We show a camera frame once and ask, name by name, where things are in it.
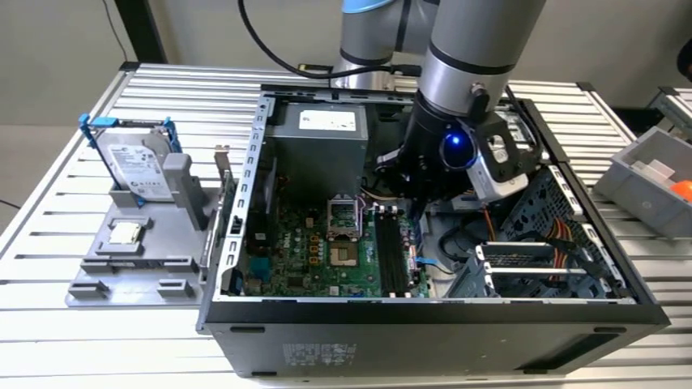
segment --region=ram slot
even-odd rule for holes
[[[380,261],[381,295],[404,297],[408,291],[408,278],[396,211],[386,209],[374,213],[374,241]]]

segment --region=slotted metal table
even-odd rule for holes
[[[141,65],[120,70],[93,116],[177,123],[204,186],[217,186],[212,150],[232,148],[241,168],[262,83],[325,85],[280,71]],[[414,90],[414,79],[397,89]],[[576,83],[510,82],[536,103],[581,180],[592,186],[610,155],[633,140],[597,93]],[[566,377],[480,383],[468,377],[242,380],[210,338],[194,332],[196,307],[68,309],[65,291],[110,204],[110,179],[76,131],[0,237],[0,387],[692,387],[692,242],[661,239],[594,196],[672,325]]]

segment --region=white sticker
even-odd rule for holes
[[[356,113],[341,111],[302,111],[300,112],[301,130],[354,131]]]
[[[356,348],[354,343],[284,343],[282,357],[289,366],[346,366]]]
[[[132,193],[144,200],[170,200],[170,189],[153,151],[144,146],[110,144],[108,152]]]

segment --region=white wall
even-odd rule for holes
[[[276,67],[244,31],[234,0],[152,0],[181,63]],[[265,43],[288,62],[333,63],[340,0],[248,0]],[[674,61],[692,38],[689,0],[548,0],[514,79],[589,81],[612,105],[684,86]]]
[[[121,63],[100,0],[0,1],[0,124],[76,125]]]
[[[172,62],[274,66],[244,31],[234,0],[150,3]],[[340,0],[246,3],[282,58],[336,61]],[[642,105],[658,85],[688,84],[674,59],[692,38],[690,18],[689,0],[548,0],[513,78],[590,81],[610,104]],[[121,61],[100,0],[0,0],[0,124],[73,125]]]

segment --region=hard drive label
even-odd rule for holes
[[[170,189],[153,151],[144,146],[110,144],[108,152],[132,193],[144,200],[170,200]]]

